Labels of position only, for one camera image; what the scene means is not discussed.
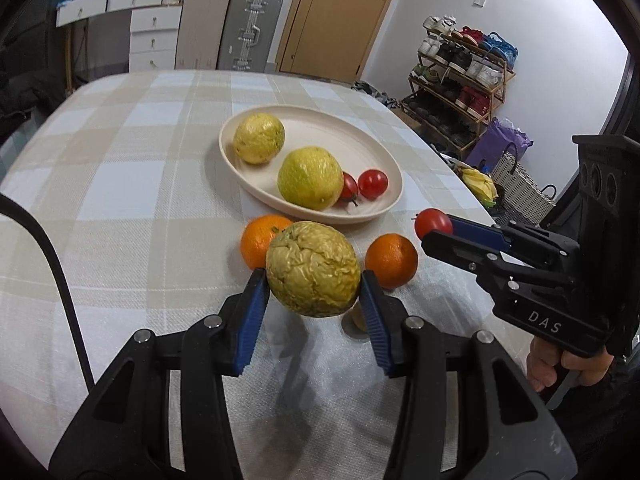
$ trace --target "beige oval plate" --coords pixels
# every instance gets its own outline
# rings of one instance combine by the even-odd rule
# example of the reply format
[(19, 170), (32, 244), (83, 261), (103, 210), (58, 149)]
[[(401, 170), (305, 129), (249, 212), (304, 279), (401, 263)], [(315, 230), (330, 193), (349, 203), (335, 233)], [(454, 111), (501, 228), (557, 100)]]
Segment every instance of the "beige oval plate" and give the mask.
[[(258, 112), (273, 114), (284, 125), (285, 141), (280, 153), (267, 164), (252, 166), (242, 161), (233, 149), (236, 128), (248, 115)], [(402, 172), (396, 160), (382, 144), (361, 129), (324, 112), (298, 106), (273, 105), (245, 110), (231, 117), (220, 130), (218, 145), (222, 158), (238, 182), (250, 194), (283, 213), (324, 224), (356, 224), (366, 222), (389, 211), (402, 196)], [(286, 202), (278, 191), (278, 170), (292, 150), (320, 146), (340, 163), (343, 171), (357, 181), (365, 170), (384, 171), (389, 186), (376, 200), (358, 197), (358, 206), (338, 202), (324, 211), (314, 211)]]

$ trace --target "woven basket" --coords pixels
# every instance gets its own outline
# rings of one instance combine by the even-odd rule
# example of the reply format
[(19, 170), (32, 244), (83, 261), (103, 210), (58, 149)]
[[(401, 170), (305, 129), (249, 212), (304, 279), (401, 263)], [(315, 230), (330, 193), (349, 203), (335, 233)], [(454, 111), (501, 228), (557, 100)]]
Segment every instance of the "woven basket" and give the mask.
[[(533, 225), (538, 225), (556, 205), (554, 202), (556, 186), (549, 184), (542, 190), (538, 189), (529, 173), (517, 162), (516, 157), (507, 151), (510, 146), (515, 149), (512, 142), (507, 145), (491, 172), (491, 177), (495, 183), (504, 187), (504, 200), (528, 218)], [(554, 190), (551, 197), (543, 193), (548, 188)]]

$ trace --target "metal screw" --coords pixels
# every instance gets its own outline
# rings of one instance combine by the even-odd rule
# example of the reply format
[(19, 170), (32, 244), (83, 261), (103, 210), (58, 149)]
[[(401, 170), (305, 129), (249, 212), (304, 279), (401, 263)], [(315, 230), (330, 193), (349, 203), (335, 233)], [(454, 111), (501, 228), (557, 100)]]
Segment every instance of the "metal screw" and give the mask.
[(204, 326), (207, 328), (218, 328), (222, 325), (222, 318), (218, 314), (212, 314), (204, 319)]
[(478, 341), (484, 344), (489, 344), (494, 342), (494, 335), (489, 332), (488, 330), (480, 330), (477, 334), (476, 337), (478, 338)]
[(133, 341), (136, 343), (146, 343), (151, 339), (151, 330), (147, 330), (146, 328), (141, 328), (140, 330), (136, 330), (133, 335)]
[(404, 324), (408, 328), (422, 328), (424, 326), (424, 320), (418, 316), (409, 316), (404, 320)]

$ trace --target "red tomato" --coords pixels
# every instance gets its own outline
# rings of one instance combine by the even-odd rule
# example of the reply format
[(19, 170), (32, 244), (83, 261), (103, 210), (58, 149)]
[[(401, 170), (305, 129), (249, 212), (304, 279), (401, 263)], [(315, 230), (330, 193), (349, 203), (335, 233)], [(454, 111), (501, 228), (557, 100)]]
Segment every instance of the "red tomato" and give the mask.
[(425, 209), (415, 219), (415, 233), (422, 240), (424, 235), (430, 231), (442, 231), (449, 235), (453, 234), (453, 224), (450, 218), (439, 209)]
[(356, 184), (355, 179), (349, 173), (343, 171), (342, 176), (344, 177), (344, 186), (342, 193), (340, 193), (340, 200), (342, 202), (353, 202), (357, 206), (358, 184)]
[(358, 178), (358, 188), (364, 198), (374, 200), (386, 191), (389, 179), (380, 170), (367, 170)]

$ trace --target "wooden door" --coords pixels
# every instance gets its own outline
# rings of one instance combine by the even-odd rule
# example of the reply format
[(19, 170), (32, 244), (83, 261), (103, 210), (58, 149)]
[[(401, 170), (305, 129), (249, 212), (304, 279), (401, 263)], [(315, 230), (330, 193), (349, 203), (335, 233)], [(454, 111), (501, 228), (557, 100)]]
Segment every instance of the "wooden door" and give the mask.
[(386, 0), (300, 0), (281, 72), (353, 82)]

